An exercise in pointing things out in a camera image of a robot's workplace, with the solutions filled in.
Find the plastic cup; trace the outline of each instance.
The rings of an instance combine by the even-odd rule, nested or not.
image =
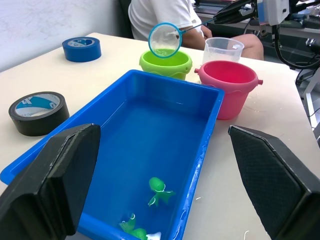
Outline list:
[[[212,37],[205,41],[202,64],[211,61],[239,62],[245,45],[225,37]]]
[[[146,51],[141,55],[139,65],[148,73],[185,80],[192,68],[192,60],[182,51],[168,58],[159,58],[151,51]]]
[[[224,90],[224,98],[217,119],[229,120],[239,115],[248,94],[262,85],[251,68],[237,62],[210,61],[194,71],[201,83]]]

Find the tape roll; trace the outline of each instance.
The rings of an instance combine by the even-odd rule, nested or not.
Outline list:
[[[43,91],[15,101],[9,115],[21,134],[35,137],[49,134],[69,118],[69,111],[64,96]]]
[[[80,36],[62,43],[65,58],[71,62],[84,63],[101,57],[100,41],[94,37]]]

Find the white shirt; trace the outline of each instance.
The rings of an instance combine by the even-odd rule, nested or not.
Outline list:
[[[134,39],[147,41],[152,28],[163,22],[179,29],[201,24],[193,0],[132,0],[128,9]],[[196,30],[204,35],[201,26]]]

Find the person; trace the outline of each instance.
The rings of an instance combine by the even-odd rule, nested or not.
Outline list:
[[[163,22],[176,25],[181,31],[201,24],[192,0],[131,0],[128,8],[133,37],[147,41],[152,28]],[[183,34],[182,46],[204,50],[206,39],[212,38],[212,32],[202,25]],[[242,57],[263,60],[264,48],[257,36],[245,34],[233,39],[244,44]]]

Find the green bucket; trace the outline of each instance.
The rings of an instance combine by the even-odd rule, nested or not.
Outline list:
[[[186,80],[186,75],[192,67],[192,60],[182,51],[168,58],[160,58],[151,51],[146,51],[141,55],[139,65],[148,73]]]

